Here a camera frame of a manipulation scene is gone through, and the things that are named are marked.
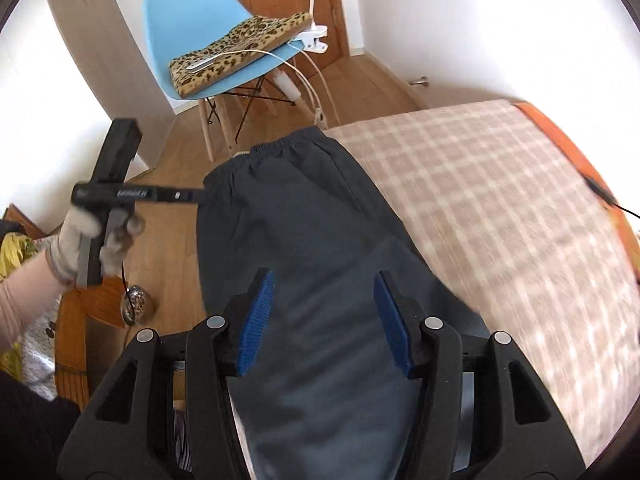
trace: white clip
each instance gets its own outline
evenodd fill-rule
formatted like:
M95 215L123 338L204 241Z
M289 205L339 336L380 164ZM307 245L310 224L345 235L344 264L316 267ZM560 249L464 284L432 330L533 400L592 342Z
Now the white clip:
M324 54L329 46L320 41L320 38L326 38L328 35L328 27L326 25L311 24L307 30L300 32L292 41L302 41L303 50L313 52L314 54Z

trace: white glove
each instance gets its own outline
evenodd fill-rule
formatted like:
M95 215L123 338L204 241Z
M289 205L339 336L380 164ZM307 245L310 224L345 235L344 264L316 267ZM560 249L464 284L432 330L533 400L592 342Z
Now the white glove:
M117 274L133 245L133 238L140 236L145 230L145 221L133 215L125 226L114 230L100 249L100 261L103 274ZM60 234L52 241L47 256L63 283L70 285L78 276L78 260L80 258L80 240L82 236L95 238L100 234L98 219L78 207L72 206L62 224Z

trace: metal rivet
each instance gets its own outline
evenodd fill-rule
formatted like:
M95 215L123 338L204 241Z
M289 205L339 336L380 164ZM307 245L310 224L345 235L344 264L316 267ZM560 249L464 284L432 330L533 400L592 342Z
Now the metal rivet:
M424 324L427 328L431 328L431 330L440 330L444 325L439 317L428 317L424 320Z
M223 318L222 316L212 316L207 319L207 326L209 328L222 328L225 323L225 318Z
M501 345L508 345L511 342L511 336L506 332L496 332L494 339Z
M148 343L149 341L151 341L154 338L154 331L150 330L148 328L144 328L142 329L140 332L138 332L138 334L136 335L136 339L138 341L140 341L141 343Z

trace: black device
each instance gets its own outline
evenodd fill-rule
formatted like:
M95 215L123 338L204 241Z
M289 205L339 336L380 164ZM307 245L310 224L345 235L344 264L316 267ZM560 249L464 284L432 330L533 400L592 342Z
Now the black device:
M506 332L458 334L425 318L391 275L374 282L374 301L396 365L422 379L422 399L396 480L574 480L584 461L545 385ZM452 473L462 373L474 374L470 465Z
M71 203L87 209L102 225L97 238L83 238L81 241L78 286L102 283L100 249L109 233L124 225L133 214L136 202L198 203L204 198L203 189L123 184L141 140L142 134L135 119L114 120L102 144L91 180L73 188Z
M248 480L226 377L244 375L253 363L272 293L271 273L262 269L247 294L190 332L140 331L69 436L61 478ZM396 364L423 384L397 480L575 480L584 472L562 415L508 334L461 336L426 318L384 272L375 278L374 301ZM242 341L248 330L254 334ZM182 362L191 473L177 468L172 435L172 377ZM476 386L471 461L452 473L464 371L474 373Z
M274 277L259 269L247 293L190 332L132 339L76 422L58 460L64 480L250 480L226 389L251 367L271 310ZM193 473L177 466L173 378L186 371Z

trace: black clamp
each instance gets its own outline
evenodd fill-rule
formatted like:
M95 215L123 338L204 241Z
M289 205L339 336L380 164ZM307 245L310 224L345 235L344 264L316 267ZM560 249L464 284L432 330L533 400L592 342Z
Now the black clamp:
M251 367L273 302L261 269L247 293L190 332L138 332L76 422L58 460L63 480L250 480L227 377ZM177 466L174 370L186 371L192 472Z
M574 480L584 461L545 385L506 332L460 335L402 296L388 272L374 299L396 365L422 379L421 406L396 480ZM452 473L462 373L474 373L470 465Z

